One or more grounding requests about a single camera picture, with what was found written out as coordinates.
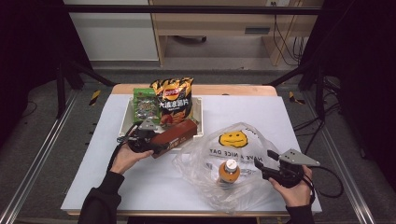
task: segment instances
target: white tray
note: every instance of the white tray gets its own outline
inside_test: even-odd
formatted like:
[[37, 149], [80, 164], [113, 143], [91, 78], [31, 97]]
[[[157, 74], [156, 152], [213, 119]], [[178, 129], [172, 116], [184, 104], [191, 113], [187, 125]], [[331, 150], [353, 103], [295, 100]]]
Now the white tray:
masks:
[[[204, 135], [204, 120], [203, 120], [203, 107], [202, 107], [202, 98], [201, 97], [191, 97], [192, 100], [192, 116], [198, 121], [198, 131], [197, 134], [192, 138], [193, 140], [200, 138]], [[128, 105], [126, 107], [122, 125], [120, 127], [119, 137], [122, 137], [128, 132], [131, 126], [134, 124], [133, 122], [133, 113], [134, 113], [134, 97], [129, 99]], [[156, 133], [162, 133], [164, 129], [157, 125]]]

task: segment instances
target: smiley face print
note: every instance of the smiley face print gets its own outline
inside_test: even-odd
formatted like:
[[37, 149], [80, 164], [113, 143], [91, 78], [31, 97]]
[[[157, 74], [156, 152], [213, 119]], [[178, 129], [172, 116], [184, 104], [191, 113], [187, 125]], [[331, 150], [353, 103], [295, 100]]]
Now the smiley face print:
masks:
[[219, 137], [219, 143], [226, 147], [245, 147], [248, 137], [242, 131], [224, 133]]

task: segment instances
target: bottle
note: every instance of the bottle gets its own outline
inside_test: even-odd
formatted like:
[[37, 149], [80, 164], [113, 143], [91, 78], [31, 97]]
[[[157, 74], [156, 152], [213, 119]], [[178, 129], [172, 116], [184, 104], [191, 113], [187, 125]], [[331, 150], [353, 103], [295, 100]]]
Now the bottle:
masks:
[[232, 184], [238, 179], [241, 171], [236, 160], [227, 160], [219, 167], [218, 183]]

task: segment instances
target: chip bag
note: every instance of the chip bag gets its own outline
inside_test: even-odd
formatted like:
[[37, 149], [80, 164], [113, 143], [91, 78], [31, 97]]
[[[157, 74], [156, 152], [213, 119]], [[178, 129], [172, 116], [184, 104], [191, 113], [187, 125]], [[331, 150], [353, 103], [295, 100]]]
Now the chip bag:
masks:
[[160, 104], [160, 125], [174, 126], [192, 118], [192, 77], [155, 80], [150, 84]]

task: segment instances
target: plastic bag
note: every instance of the plastic bag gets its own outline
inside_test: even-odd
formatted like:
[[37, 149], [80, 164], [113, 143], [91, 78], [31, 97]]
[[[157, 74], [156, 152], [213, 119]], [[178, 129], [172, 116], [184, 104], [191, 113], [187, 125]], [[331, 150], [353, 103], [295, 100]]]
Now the plastic bag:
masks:
[[[233, 213], [257, 205], [272, 192], [271, 184], [254, 166], [254, 158], [266, 167], [278, 166], [267, 156], [268, 149], [278, 153], [258, 130], [240, 122], [183, 147], [173, 164], [213, 208]], [[240, 176], [232, 184], [219, 182], [219, 167], [228, 159], [236, 160], [240, 168]]]

